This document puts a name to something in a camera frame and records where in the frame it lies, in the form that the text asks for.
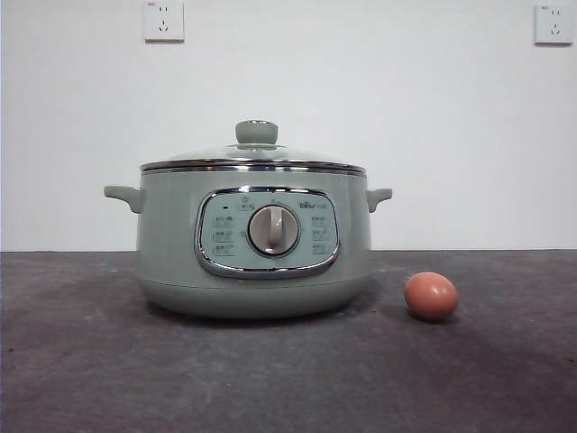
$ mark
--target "side handle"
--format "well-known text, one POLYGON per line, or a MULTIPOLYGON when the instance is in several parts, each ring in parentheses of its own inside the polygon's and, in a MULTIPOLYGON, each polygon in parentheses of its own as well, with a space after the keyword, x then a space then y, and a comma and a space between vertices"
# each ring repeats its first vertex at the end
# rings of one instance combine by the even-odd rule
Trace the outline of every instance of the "side handle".
POLYGON ((130 206, 130 210, 135 214, 140 214, 142 212, 144 191, 140 188, 109 185, 105 187, 105 196, 125 201, 128 203, 128 206, 130 206))
POLYGON ((367 191, 367 203, 369 204, 369 212, 373 213, 377 210, 377 205, 381 201, 388 200, 393 197, 393 190, 391 188, 369 189, 367 191))

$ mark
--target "lid handle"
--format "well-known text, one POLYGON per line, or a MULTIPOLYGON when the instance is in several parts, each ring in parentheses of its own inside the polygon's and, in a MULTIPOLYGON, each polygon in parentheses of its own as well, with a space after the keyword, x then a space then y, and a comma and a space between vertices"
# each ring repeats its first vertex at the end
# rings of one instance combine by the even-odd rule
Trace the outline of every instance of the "lid handle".
POLYGON ((271 147, 277 142, 279 127, 266 120, 245 120, 236 124, 236 140, 239 144, 258 144, 271 147))

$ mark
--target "egg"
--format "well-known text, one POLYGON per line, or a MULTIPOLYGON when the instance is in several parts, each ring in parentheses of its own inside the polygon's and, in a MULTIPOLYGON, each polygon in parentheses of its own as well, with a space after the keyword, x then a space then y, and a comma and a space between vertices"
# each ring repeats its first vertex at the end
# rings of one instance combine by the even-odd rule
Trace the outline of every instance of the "egg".
POLYGON ((405 301, 411 312, 427 320, 445 320, 457 308, 459 295, 453 284, 435 272, 413 275, 405 286, 405 301))

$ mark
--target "wall outlet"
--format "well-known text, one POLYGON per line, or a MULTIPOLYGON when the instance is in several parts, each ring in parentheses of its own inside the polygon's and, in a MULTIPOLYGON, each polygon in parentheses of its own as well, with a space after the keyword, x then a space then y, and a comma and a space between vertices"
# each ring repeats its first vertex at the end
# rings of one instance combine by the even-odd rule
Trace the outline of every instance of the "wall outlet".
POLYGON ((569 45, 575 26, 572 5, 537 5, 535 8, 535 43, 569 45))
POLYGON ((144 4, 145 41, 184 41, 184 3, 158 0, 144 4))

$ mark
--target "control dial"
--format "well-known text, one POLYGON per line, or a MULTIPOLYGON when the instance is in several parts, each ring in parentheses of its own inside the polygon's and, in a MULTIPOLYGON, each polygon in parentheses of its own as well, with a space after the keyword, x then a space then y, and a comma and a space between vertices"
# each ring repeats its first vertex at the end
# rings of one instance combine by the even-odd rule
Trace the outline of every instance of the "control dial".
POLYGON ((259 251, 269 255, 283 254, 297 241, 297 218, 281 206, 263 207, 249 223, 249 236, 259 251))

